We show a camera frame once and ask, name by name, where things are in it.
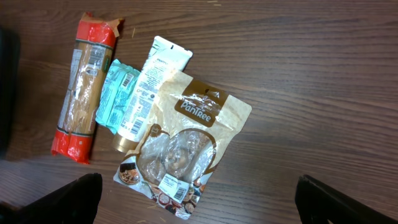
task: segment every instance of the brown logo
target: brown logo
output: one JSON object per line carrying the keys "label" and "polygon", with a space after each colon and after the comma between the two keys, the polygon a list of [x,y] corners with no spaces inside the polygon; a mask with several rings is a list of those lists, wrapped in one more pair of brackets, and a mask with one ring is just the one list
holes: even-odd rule
{"label": "brown logo", "polygon": [[192,80],[175,105],[175,110],[210,128],[216,121],[228,94]]}

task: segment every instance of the spaghetti package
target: spaghetti package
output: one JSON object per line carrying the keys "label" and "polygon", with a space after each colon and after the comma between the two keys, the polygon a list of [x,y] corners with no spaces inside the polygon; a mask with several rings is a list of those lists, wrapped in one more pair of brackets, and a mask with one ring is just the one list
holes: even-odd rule
{"label": "spaghetti package", "polygon": [[113,179],[188,219],[251,106],[182,72],[167,77]]}
{"label": "spaghetti package", "polygon": [[80,20],[70,67],[70,80],[52,154],[88,164],[101,88],[119,36],[121,19],[103,21],[84,13]]}

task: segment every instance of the dark brown wood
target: dark brown wood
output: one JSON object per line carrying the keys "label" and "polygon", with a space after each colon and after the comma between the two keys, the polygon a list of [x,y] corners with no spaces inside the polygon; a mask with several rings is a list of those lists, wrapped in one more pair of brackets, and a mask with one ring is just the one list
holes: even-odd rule
{"label": "dark brown wood", "polygon": [[[395,0],[2,0],[0,25],[22,45],[0,200],[22,207],[99,172],[95,223],[300,223],[295,185],[310,174],[398,219],[397,9]],[[194,52],[186,73],[253,107],[188,221],[113,182],[123,154],[105,128],[89,166],[50,155],[89,10],[126,19],[123,63],[141,68],[161,35]]]}

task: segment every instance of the teal tissue packet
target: teal tissue packet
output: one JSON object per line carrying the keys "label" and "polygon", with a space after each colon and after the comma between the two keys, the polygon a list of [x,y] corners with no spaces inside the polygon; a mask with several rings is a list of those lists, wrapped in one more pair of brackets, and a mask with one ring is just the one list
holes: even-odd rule
{"label": "teal tissue packet", "polygon": [[106,75],[95,121],[113,134],[118,131],[140,71],[115,59]]}

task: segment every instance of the cream tube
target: cream tube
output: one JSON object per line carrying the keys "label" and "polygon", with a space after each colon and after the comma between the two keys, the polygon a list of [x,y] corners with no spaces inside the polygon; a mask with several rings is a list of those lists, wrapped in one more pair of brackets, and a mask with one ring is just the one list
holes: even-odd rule
{"label": "cream tube", "polygon": [[144,135],[147,117],[157,92],[171,70],[182,71],[192,57],[192,52],[156,36],[141,74],[134,87],[133,96],[123,116],[113,147],[127,152],[133,149]]}

